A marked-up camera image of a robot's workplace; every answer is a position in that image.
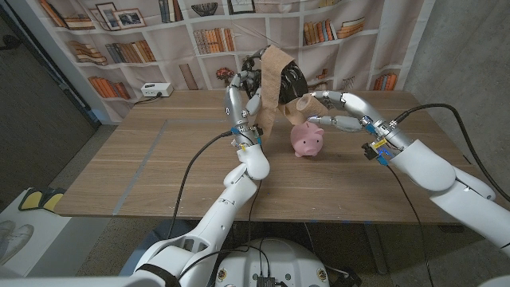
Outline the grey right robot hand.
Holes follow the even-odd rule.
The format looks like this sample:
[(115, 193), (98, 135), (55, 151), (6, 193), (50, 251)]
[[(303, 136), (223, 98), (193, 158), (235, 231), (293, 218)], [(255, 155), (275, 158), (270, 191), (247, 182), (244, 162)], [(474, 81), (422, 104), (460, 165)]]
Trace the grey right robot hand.
[(366, 100), (350, 92), (316, 91), (310, 93), (328, 109), (346, 111), (350, 116), (310, 116), (309, 122), (332, 125), (344, 132), (358, 132), (366, 128), (369, 133), (386, 137), (393, 128)]

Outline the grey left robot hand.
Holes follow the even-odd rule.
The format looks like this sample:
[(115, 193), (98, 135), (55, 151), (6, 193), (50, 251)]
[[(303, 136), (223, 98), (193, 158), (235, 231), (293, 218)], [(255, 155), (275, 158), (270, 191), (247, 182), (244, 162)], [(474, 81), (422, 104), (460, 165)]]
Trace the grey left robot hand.
[[(235, 133), (246, 132), (249, 129), (248, 116), (255, 116), (261, 108), (260, 75), (259, 71), (243, 70), (235, 74), (226, 87), (225, 111)], [(249, 100), (246, 105), (243, 105), (240, 88), (248, 93)]]

